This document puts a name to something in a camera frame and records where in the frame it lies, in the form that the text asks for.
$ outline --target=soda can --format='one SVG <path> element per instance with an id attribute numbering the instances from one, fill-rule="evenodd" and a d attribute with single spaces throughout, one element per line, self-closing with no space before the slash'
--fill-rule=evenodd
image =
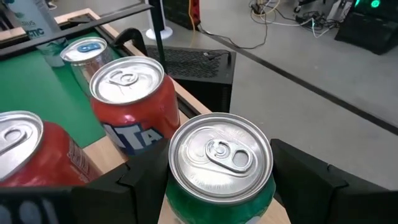
<path id="1" fill-rule="evenodd" d="M 124 57 L 100 68 L 90 81 L 91 107 L 113 143 L 140 154 L 180 126 L 172 79 L 148 57 Z"/>
<path id="2" fill-rule="evenodd" d="M 169 164 L 167 199 L 184 223 L 256 223 L 275 193 L 269 142 L 236 115 L 187 121 L 171 139 Z"/>
<path id="3" fill-rule="evenodd" d="M 62 60 L 71 67 L 76 81 L 88 97 L 89 82 L 98 69 L 113 60 L 106 41 L 99 37 L 86 37 L 71 43 L 61 52 Z"/>
<path id="4" fill-rule="evenodd" d="M 0 187 L 83 185 L 99 176 L 57 124 L 28 111 L 0 113 Z"/>
<path id="5" fill-rule="evenodd" d="M 29 39 L 50 37 L 61 31 L 44 0 L 5 0 L 4 2 L 14 12 Z M 61 38 L 39 45 L 37 48 L 51 67 L 61 67 L 64 63 L 60 58 L 60 52 L 67 45 L 66 38 Z"/>

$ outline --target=gray floor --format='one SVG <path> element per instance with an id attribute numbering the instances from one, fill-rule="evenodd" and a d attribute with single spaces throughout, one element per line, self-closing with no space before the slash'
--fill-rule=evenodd
<path id="1" fill-rule="evenodd" d="M 265 27 L 250 19 L 248 0 L 200 2 L 206 30 L 227 35 L 239 45 L 251 46 L 262 41 Z M 55 15 L 84 7 L 104 14 L 134 1 L 114 0 L 109 4 L 105 0 L 59 0 L 57 4 Z M 285 16 L 292 16 L 292 8 L 293 2 L 288 0 L 282 0 L 279 7 Z M 288 21 L 278 17 L 277 22 Z M 188 47 L 192 32 L 171 22 L 167 24 L 174 35 L 164 45 Z M 112 26 L 117 30 L 146 30 L 148 16 L 131 16 Z M 269 25 L 267 44 L 250 52 L 398 125 L 398 48 L 377 56 L 334 41 L 335 33 L 331 31 L 315 39 L 300 27 L 273 24 Z M 226 49 L 198 33 L 192 47 Z M 398 189 L 397 136 L 240 54 L 236 60 L 231 112 L 256 123 L 269 138 L 280 138 L 366 180 Z"/>

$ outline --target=wooden surface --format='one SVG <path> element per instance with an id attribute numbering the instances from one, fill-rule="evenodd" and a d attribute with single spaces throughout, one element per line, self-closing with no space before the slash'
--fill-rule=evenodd
<path id="1" fill-rule="evenodd" d="M 99 19 L 100 17 L 94 13 L 91 9 L 82 9 L 79 11 L 71 12 L 65 14 L 63 16 L 58 16 L 55 20 L 61 24 L 66 22 L 71 17 L 80 16 L 83 14 L 90 14 L 95 19 Z M 110 25 L 106 24 L 102 26 L 106 29 L 111 36 L 116 37 L 119 32 L 113 29 Z M 7 30 L 0 32 L 0 41 L 15 38 L 20 35 L 24 35 L 25 32 L 22 28 L 18 27 L 13 30 Z M 130 50 L 134 55 L 144 56 L 139 50 L 137 50 L 130 42 L 124 44 L 128 50 Z M 206 108 L 203 104 L 201 104 L 195 97 L 193 97 L 187 90 L 182 88 L 177 82 L 174 81 L 175 91 L 184 97 L 192 106 L 194 106 L 200 113 L 210 113 L 211 111 Z M 181 124 L 186 122 L 188 118 L 180 112 L 180 120 Z M 84 152 L 88 155 L 88 157 L 93 161 L 94 164 L 98 167 L 98 169 L 106 173 L 118 165 L 122 164 L 126 161 L 126 158 L 123 154 L 116 149 L 110 139 L 105 136 L 102 139 L 94 142 L 93 144 L 87 146 L 83 149 Z M 159 223 L 161 224 L 176 224 L 179 223 L 176 219 L 176 216 L 171 211 L 167 200 L 165 199 L 162 206 L 162 211 L 160 213 Z M 285 208 L 282 207 L 276 200 L 272 200 L 271 205 L 269 206 L 267 212 L 259 221 L 259 224 L 290 224 L 289 219 L 287 217 Z"/>

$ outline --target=can lid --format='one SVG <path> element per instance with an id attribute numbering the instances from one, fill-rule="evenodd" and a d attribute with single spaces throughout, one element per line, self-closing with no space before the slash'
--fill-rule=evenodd
<path id="1" fill-rule="evenodd" d="M 163 79 L 163 67 L 154 59 L 123 57 L 107 63 L 94 74 L 90 91 L 103 103 L 123 105 L 151 95 Z"/>
<path id="2" fill-rule="evenodd" d="M 99 37 L 85 37 L 74 41 L 63 51 L 61 58 L 66 62 L 83 62 L 97 57 L 101 54 L 108 44 Z"/>
<path id="3" fill-rule="evenodd" d="M 43 136 L 43 122 L 28 111 L 0 113 L 0 181 L 17 172 L 33 155 Z"/>
<path id="4" fill-rule="evenodd" d="M 200 200 L 237 204 L 253 198 L 272 171 L 266 136 L 250 121 L 227 113 L 199 115 L 173 135 L 170 169 Z"/>

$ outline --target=pull tab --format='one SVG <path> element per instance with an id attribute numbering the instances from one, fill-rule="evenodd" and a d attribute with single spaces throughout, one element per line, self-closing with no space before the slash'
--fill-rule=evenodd
<path id="1" fill-rule="evenodd" d="M 18 132 L 19 136 L 18 138 L 8 141 L 6 139 L 6 136 L 12 132 Z M 0 154 L 8 151 L 9 149 L 11 149 L 12 147 L 22 143 L 23 141 L 25 141 L 25 139 L 27 139 L 27 133 L 26 130 L 23 127 L 20 127 L 18 125 L 15 126 L 11 126 L 10 128 L 7 128 L 5 130 L 3 130 L 0 133 Z"/>
<path id="2" fill-rule="evenodd" d="M 211 162 L 234 172 L 246 172 L 253 162 L 253 156 L 250 151 L 235 143 L 224 140 L 213 139 L 209 141 L 206 145 L 205 152 L 207 158 L 209 158 Z M 237 166 L 233 161 L 234 156 L 238 152 L 245 153 L 248 157 L 248 161 L 244 166 Z"/>
<path id="3" fill-rule="evenodd" d="M 110 76 L 108 81 L 116 85 L 129 86 L 138 81 L 138 74 L 118 70 Z"/>
<path id="4" fill-rule="evenodd" d="M 85 44 L 85 45 L 79 46 L 77 48 L 77 51 L 79 51 L 81 53 L 86 53 L 86 52 L 90 52 L 92 50 L 97 50 L 97 49 L 101 49 L 101 46 L 99 43 L 90 43 L 90 44 Z"/>

